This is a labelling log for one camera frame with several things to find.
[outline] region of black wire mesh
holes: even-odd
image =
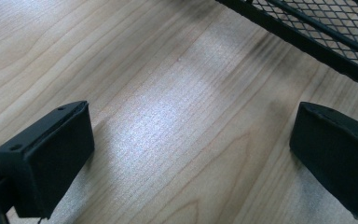
[[[358,3],[344,0],[284,0],[280,2],[358,44]],[[350,48],[332,36],[274,6],[269,0],[254,0],[252,5],[296,29],[302,35],[308,36],[358,64],[358,50]]]

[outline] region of metal mesh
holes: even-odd
[[[343,0],[284,0],[283,2],[358,43],[358,4],[356,2]],[[252,5],[278,21],[295,28],[302,35],[306,35],[350,61],[358,63],[358,51],[316,30],[268,1],[254,0]]]

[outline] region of screw hole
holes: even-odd
[[[20,149],[22,147],[22,144],[16,144],[16,145],[14,145],[13,147],[11,147],[9,150],[10,151],[15,151],[15,150],[17,150],[17,149]]]

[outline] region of wood grain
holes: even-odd
[[[96,151],[42,223],[358,223],[288,146],[358,84],[215,1],[0,0],[0,145],[77,100]]]

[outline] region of light wood surface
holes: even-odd
[[[0,0],[0,145],[78,100],[96,151],[42,223],[358,223],[288,146],[358,84],[215,1]]]

